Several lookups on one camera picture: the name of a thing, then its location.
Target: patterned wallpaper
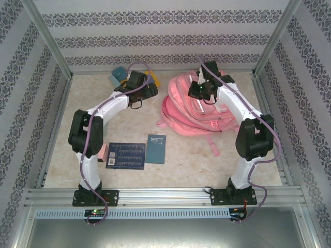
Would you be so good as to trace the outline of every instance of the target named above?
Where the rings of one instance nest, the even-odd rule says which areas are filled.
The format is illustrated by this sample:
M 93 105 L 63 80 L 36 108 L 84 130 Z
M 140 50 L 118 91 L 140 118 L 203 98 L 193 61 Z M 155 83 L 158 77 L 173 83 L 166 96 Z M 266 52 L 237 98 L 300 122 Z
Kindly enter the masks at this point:
M 253 69 L 288 1 L 35 3 L 72 71 L 86 72 L 136 60 L 158 70 L 193 69 L 197 54 L 224 69 Z
M 304 0 L 260 75 L 322 247 L 331 247 L 331 6 Z
M 39 176 L 67 80 L 19 0 L 0 1 L 0 247 Z

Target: marble floor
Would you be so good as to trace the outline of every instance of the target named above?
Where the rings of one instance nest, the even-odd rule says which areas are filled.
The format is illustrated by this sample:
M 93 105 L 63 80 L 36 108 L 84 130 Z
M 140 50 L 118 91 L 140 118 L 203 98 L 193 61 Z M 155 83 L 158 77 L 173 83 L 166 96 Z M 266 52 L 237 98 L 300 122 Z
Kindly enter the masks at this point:
M 161 103 L 167 95 L 167 84 L 177 74 L 157 74 L 162 85 L 159 94 L 143 102 L 138 110 L 126 109 L 108 124 L 106 142 L 147 143 L 148 134 L 167 136 L 165 164 L 145 164 L 144 170 L 106 169 L 98 163 L 103 188 L 167 188 L 167 187 L 223 187 L 234 173 L 238 161 L 235 149 L 237 133 L 227 131 L 214 134 L 221 156 L 214 157 L 205 137 L 185 137 L 171 129 L 160 129 Z M 230 73 L 240 91 L 259 109 L 248 72 Z M 68 144 L 73 114 L 87 110 L 106 99 L 113 91 L 109 75 L 75 75 L 57 136 L 45 188 L 77 188 L 80 182 L 79 163 Z M 260 185 L 282 185 L 276 163 L 262 164 L 252 181 Z

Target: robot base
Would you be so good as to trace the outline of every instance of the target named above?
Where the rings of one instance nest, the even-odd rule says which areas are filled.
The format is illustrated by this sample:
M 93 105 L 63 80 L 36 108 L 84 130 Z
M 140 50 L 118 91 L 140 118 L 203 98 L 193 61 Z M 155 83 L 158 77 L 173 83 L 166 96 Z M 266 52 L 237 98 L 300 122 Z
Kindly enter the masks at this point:
M 100 183 L 95 191 L 106 200 L 108 207 L 117 206 L 118 190 L 103 190 Z M 78 185 L 78 190 L 73 195 L 72 205 L 74 207 L 100 207 L 104 206 L 104 203 L 91 190 Z
M 245 200 L 247 205 L 258 203 L 252 186 L 242 190 L 236 189 L 230 178 L 225 189 L 211 189 L 209 193 L 212 206 L 244 205 Z

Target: perforated metal strip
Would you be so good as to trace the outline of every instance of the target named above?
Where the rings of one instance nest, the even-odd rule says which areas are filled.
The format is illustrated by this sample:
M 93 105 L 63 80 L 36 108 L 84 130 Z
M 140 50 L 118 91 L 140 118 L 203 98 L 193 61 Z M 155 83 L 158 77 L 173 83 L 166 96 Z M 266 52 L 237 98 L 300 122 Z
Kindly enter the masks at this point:
M 83 219 L 84 209 L 38 210 L 36 219 Z M 213 209 L 110 209 L 107 219 L 211 219 L 229 218 L 228 208 Z

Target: teal box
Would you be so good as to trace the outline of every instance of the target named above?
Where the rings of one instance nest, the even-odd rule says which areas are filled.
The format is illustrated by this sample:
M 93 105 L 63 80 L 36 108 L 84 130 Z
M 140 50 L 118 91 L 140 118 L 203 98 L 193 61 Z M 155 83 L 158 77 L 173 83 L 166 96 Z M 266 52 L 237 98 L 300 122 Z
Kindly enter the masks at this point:
M 126 70 L 120 66 L 112 71 L 112 74 L 114 77 L 117 78 L 119 82 L 125 80 L 128 77 L 128 74 L 126 73 Z
M 112 83 L 112 85 L 116 88 L 119 85 L 121 85 L 121 83 L 117 80 L 117 78 L 115 78 L 113 75 L 110 75 L 108 77 L 109 81 Z

